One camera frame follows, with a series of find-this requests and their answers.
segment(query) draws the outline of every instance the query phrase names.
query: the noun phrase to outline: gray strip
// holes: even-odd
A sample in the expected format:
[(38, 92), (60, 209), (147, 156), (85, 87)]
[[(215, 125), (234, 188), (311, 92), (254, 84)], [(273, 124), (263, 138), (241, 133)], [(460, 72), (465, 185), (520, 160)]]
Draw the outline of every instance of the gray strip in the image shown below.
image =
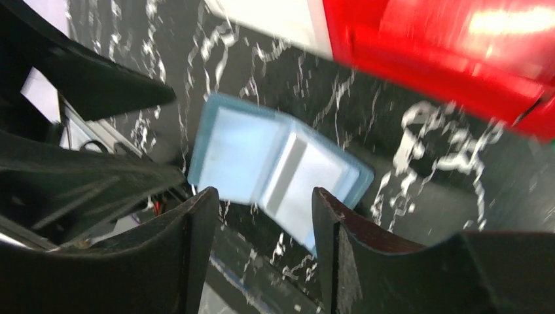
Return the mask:
[(276, 187), (272, 191), (272, 195), (268, 200), (268, 205), (266, 206), (266, 210), (268, 213), (276, 214), (277, 209), (281, 205), (283, 201), (283, 197), (285, 197), (285, 193), (293, 180), (293, 175), (295, 175), (296, 170), (300, 164), (300, 160), (302, 155), (304, 155), (304, 151), (306, 150), (307, 143), (305, 141), (301, 141), (299, 138), (293, 143), (293, 147), (291, 147), (291, 151), (285, 161), (285, 166), (281, 171), (279, 178), (277, 179)]

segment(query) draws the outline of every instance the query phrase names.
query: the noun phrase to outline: red plastic container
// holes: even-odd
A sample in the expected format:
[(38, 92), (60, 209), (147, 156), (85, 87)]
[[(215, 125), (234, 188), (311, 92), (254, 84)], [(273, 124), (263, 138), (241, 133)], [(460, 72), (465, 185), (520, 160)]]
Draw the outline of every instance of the red plastic container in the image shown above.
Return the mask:
[(555, 0), (323, 0), (336, 61), (555, 138)]

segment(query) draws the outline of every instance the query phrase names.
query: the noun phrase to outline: black cable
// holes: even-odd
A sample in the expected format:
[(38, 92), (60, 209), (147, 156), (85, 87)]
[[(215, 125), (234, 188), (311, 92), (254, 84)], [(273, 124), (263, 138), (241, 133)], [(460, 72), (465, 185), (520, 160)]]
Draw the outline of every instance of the black cable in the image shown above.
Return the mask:
[(103, 153), (106, 153), (106, 154), (110, 153), (108, 148), (106, 146), (104, 146), (104, 144), (100, 143), (100, 141), (97, 141), (95, 139), (91, 139), (91, 140), (83, 143), (81, 145), (81, 148), (79, 149), (79, 151), (82, 152), (82, 151), (85, 151), (85, 150), (89, 150), (89, 149), (86, 148), (86, 146), (89, 145), (89, 144), (93, 144), (94, 146), (98, 147), (98, 149), (100, 149), (100, 151), (103, 152)]

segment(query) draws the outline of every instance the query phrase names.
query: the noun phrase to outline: black marble countertop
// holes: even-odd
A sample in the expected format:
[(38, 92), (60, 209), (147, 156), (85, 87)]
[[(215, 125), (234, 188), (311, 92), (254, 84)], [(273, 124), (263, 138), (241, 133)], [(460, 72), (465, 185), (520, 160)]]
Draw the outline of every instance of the black marble countertop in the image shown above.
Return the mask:
[[(355, 210), (407, 239), (555, 231), (555, 153), (501, 124), (213, 16), (201, 0), (76, 0), (68, 16), (76, 41), (174, 88), (177, 103), (111, 119), (157, 162), (187, 170), (202, 105), (223, 92), (289, 113), (370, 165)], [(221, 218), (318, 303), (304, 248), (255, 206), (223, 203)]]

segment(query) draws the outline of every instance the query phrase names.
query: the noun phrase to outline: light blue box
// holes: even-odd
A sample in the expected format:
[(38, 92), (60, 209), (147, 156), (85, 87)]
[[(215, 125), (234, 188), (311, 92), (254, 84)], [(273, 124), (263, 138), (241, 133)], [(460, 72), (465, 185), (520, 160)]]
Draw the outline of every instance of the light blue box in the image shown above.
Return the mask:
[(257, 204), (313, 254), (312, 190), (326, 188), (353, 209), (374, 172), (288, 114), (212, 94), (202, 112), (190, 184), (220, 199)]

